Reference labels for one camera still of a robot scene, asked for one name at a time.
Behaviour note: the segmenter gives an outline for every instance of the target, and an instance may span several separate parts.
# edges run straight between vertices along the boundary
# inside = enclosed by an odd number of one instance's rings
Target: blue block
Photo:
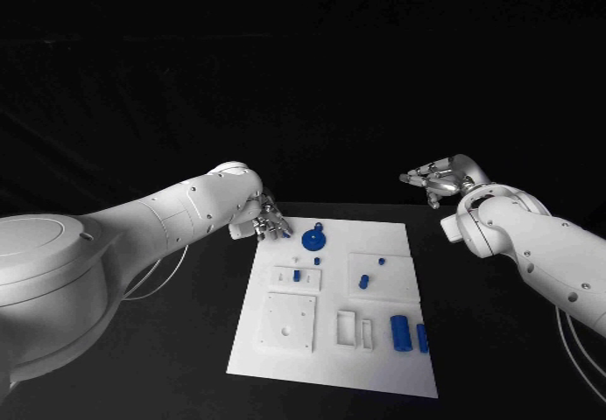
[[[419,350],[422,353],[429,353],[430,349],[427,347],[426,326],[423,324],[417,324],[417,335],[419,335]]]
[[[410,352],[413,350],[413,342],[410,340],[409,318],[404,315],[391,317],[391,334],[394,336],[394,348],[398,352]]]
[[[360,288],[367,289],[370,287],[370,276],[365,274],[360,280]]]

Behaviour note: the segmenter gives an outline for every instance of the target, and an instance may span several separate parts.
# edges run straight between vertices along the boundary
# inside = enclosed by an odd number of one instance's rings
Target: blue part
[[[367,289],[370,287],[370,276],[367,274],[362,276],[362,279],[360,280],[360,288]]]
[[[423,324],[417,324],[417,335],[419,335],[419,350],[422,353],[429,353],[430,349],[427,347],[426,326]]]
[[[300,238],[303,247],[306,247],[309,251],[319,251],[322,248],[325,248],[326,236],[322,233],[322,228],[322,223],[316,223],[313,229],[309,230]]]
[[[410,340],[409,318],[404,315],[391,317],[391,334],[396,350],[409,352],[413,349],[413,342]]]

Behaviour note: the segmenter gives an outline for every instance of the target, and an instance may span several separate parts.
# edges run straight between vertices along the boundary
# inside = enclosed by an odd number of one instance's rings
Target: cable
[[[139,299],[147,298],[149,296],[152,296],[165,287],[165,285],[168,284],[168,281],[171,280],[171,278],[173,277],[175,273],[179,270],[181,263],[184,262],[184,258],[186,257],[188,247],[189,247],[189,245],[186,245],[186,248],[184,250],[184,255],[181,256],[179,264],[176,265],[175,271],[171,273],[171,276],[168,277],[168,279],[165,280],[165,282],[146,295],[139,296],[139,297],[123,298],[123,300],[139,300]]]
[[[588,358],[588,360],[590,361],[590,364],[593,365],[593,367],[600,371],[602,376],[606,377],[606,372],[598,366],[598,363],[593,361],[593,358],[588,355],[588,352],[585,351],[582,341],[579,340],[579,337],[577,337],[577,331],[575,330],[575,325],[572,324],[572,316],[569,314],[566,314],[566,318],[569,319],[569,326],[570,326],[570,329],[572,329],[572,335],[575,337],[575,341],[577,342],[577,346],[580,348],[580,351],[585,354],[585,357]]]
[[[152,275],[152,273],[155,272],[155,269],[158,267],[158,265],[160,264],[162,258],[156,261],[155,266],[152,267],[152,270],[149,271],[149,273],[146,274],[146,276],[142,278],[142,280],[139,281],[139,283],[136,284],[136,287],[129,291],[129,293],[124,294],[123,296],[123,300],[124,298],[127,298],[130,296],[130,294],[137,290],[139,286],[143,284],[143,282],[147,280],[149,276]]]
[[[593,392],[596,393],[596,396],[606,402],[606,398],[600,394],[600,391],[596,389],[596,387],[592,384],[592,381],[588,379],[588,376],[585,375],[582,368],[579,367],[577,361],[575,360],[575,356],[572,355],[572,350],[569,349],[569,343],[564,339],[564,331],[562,330],[562,318],[560,318],[560,308],[556,306],[556,317],[559,319],[559,329],[560,329],[560,337],[562,337],[562,343],[564,344],[566,352],[569,353],[572,363],[575,364],[575,367],[579,370],[580,376],[583,377],[585,381],[588,382],[588,385],[590,385],[590,388],[593,389]]]

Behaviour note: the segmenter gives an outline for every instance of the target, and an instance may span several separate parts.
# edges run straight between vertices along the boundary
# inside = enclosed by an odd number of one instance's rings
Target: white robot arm
[[[461,193],[458,212],[442,220],[450,242],[463,241],[479,258],[508,256],[530,287],[606,337],[606,241],[553,217],[524,191],[491,182],[465,155],[400,180],[427,189],[435,209],[443,196]]]
[[[57,370],[95,344],[137,273],[225,225],[233,239],[292,235],[240,162],[101,212],[0,219],[0,402],[9,382]]]

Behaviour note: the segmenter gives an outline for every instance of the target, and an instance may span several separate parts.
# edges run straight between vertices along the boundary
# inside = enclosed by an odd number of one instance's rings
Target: white rectangular piece
[[[357,348],[357,313],[338,311],[336,344],[344,348]]]
[[[299,281],[295,281],[295,270],[299,270]],[[277,291],[295,293],[319,293],[319,281],[322,271],[319,269],[300,269],[295,267],[274,267],[269,287]]]
[[[401,303],[420,302],[420,288],[409,256],[351,253],[348,256],[349,297]],[[368,275],[367,289],[360,279]]]
[[[349,253],[384,256],[387,268],[391,256],[410,256],[406,226],[401,223],[358,220],[286,219],[295,231],[292,237],[280,237],[257,245],[227,372],[437,398],[430,356],[420,352],[419,346],[413,346],[410,352],[397,352],[391,338],[390,318],[394,315],[406,315],[411,326],[424,324],[420,302],[349,298]],[[302,245],[302,235],[318,222],[323,225],[326,245],[319,251],[308,251]],[[315,257],[321,258],[319,266],[313,264]],[[312,354],[289,353],[280,347],[261,346],[259,343],[264,304],[273,291],[269,281],[277,266],[322,270]],[[361,346],[352,351],[336,346],[338,311],[355,312],[358,319],[373,320],[373,353],[365,353]],[[420,342],[416,328],[410,328],[410,338],[413,343]]]
[[[259,344],[289,352],[312,353],[316,297],[269,293],[263,306]]]
[[[362,340],[362,350],[365,352],[373,351],[373,324],[370,319],[362,319],[360,324],[360,337]]]

